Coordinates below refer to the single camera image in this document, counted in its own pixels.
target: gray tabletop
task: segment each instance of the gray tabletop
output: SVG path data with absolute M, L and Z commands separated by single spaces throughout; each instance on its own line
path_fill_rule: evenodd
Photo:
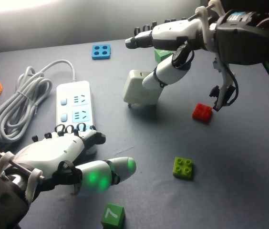
M 208 94 L 222 84 L 213 54 L 197 51 L 189 73 L 163 90 L 156 107 L 129 109 L 122 100 L 127 75 L 131 69 L 152 71 L 154 50 L 129 50 L 122 40 L 102 43 L 112 46 L 109 60 L 93 61 L 90 43 L 0 53 L 0 104 L 27 66 L 38 71 L 69 60 L 78 81 L 90 82 L 95 125 L 107 136 L 93 160 L 130 156 L 137 162 L 131 178 L 98 196 L 72 196 L 63 186 L 41 193 L 21 227 L 100 229 L 106 203 L 114 203 L 125 208 L 125 229 L 269 229 L 269 76 L 262 65 L 231 66 L 239 97 L 205 125 L 191 115 L 197 103 L 213 106 Z M 59 64 L 45 77 L 53 90 L 14 153 L 32 135 L 55 127 L 56 87 L 70 82 L 71 73 Z M 193 181 L 173 176 L 176 156 L 194 161 Z

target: robotic hand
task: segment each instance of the robotic hand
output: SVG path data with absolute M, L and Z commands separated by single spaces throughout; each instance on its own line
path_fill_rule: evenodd
M 74 185 L 74 194 L 98 194 L 128 179 L 136 170 L 130 157 L 74 165 L 86 150 L 105 143 L 105 135 L 96 130 L 72 128 L 68 133 L 63 126 L 61 131 L 45 134 L 42 141 L 36 136 L 33 140 L 17 155 L 0 153 L 0 229 L 18 227 L 42 191 L 56 185 Z
M 208 10 L 217 16 L 209 17 Z M 269 62 L 269 14 L 235 10 L 225 13 L 220 0 L 210 0 L 208 7 L 198 7 L 188 20 L 155 25 L 152 30 L 127 39 L 125 44 L 129 49 L 154 46 L 175 51 L 151 73 L 131 70 L 123 90 L 123 100 L 128 106 L 156 104 L 163 88 L 189 71 L 194 50 L 204 49 L 215 54 L 214 68 L 223 76 L 223 85 L 214 87 L 210 93 L 217 98 L 213 109 L 218 111 L 234 103 L 238 96 L 238 83 L 229 63 L 265 66 Z M 228 102 L 234 91 L 235 97 Z

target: lime green block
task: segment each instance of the lime green block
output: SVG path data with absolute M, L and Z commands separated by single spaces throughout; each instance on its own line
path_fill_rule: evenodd
M 186 158 L 176 157 L 173 175 L 179 178 L 192 179 L 193 161 Z
M 107 204 L 101 223 L 105 229 L 121 229 L 124 217 L 124 207 Z
M 168 56 L 170 56 L 172 52 L 167 50 L 159 50 L 155 49 L 155 60 L 160 63 L 162 60 L 166 59 Z

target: power strip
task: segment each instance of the power strip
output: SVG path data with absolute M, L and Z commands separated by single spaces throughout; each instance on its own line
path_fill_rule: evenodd
M 90 84 L 87 81 L 64 83 L 56 89 L 56 125 L 63 124 L 65 127 L 73 125 L 83 131 L 85 123 L 86 129 L 81 132 L 85 136 L 94 128 L 92 95 Z M 90 148 L 86 154 L 96 152 L 96 147 Z

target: lego brick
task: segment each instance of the lego brick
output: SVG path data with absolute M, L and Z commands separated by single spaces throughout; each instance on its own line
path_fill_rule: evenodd
M 160 63 L 162 60 L 166 59 L 172 54 L 172 52 L 167 50 L 155 49 L 155 60 Z
M 173 175 L 175 177 L 192 179 L 193 161 L 186 158 L 176 157 Z
M 208 123 L 210 121 L 211 115 L 212 107 L 203 104 L 197 104 L 192 117 L 201 122 Z
M 92 59 L 110 59 L 111 47 L 109 44 L 96 44 L 92 46 Z
M 125 218 L 124 207 L 107 204 L 101 223 L 104 229 L 121 229 Z

